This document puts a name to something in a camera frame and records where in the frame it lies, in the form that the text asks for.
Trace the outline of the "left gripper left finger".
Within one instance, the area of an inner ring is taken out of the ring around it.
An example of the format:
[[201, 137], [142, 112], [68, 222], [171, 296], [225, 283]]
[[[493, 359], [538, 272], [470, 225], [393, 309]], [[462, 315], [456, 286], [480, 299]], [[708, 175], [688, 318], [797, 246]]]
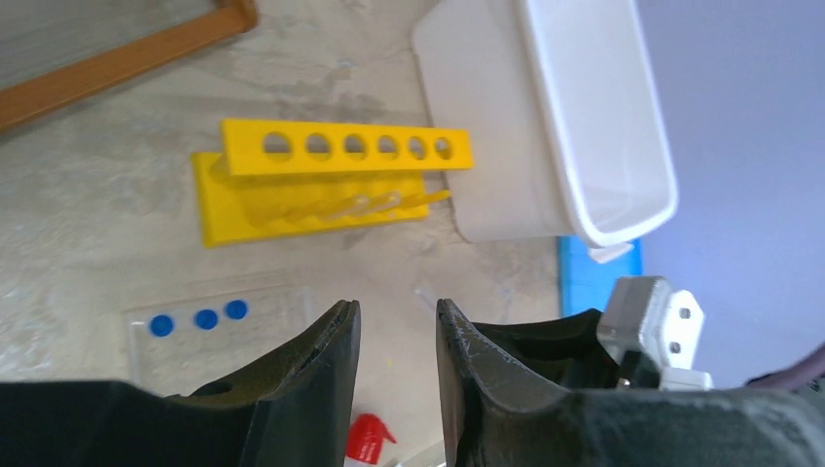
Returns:
[[361, 310], [340, 301], [293, 339], [188, 396], [119, 380], [5, 382], [5, 466], [340, 466]]

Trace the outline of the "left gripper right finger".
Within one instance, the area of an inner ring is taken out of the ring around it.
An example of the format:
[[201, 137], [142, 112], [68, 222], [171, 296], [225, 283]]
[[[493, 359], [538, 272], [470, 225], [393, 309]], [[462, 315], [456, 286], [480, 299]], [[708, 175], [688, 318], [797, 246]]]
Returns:
[[599, 312], [472, 322], [437, 304], [449, 466], [820, 466], [824, 413], [787, 390], [661, 391], [618, 385]]

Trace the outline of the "yellow test tube rack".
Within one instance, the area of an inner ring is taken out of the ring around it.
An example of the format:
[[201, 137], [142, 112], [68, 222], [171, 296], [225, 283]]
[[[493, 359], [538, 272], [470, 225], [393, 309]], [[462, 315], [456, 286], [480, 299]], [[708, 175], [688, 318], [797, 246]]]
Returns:
[[426, 218], [428, 172], [472, 167], [463, 129], [226, 119], [191, 156], [206, 247]]

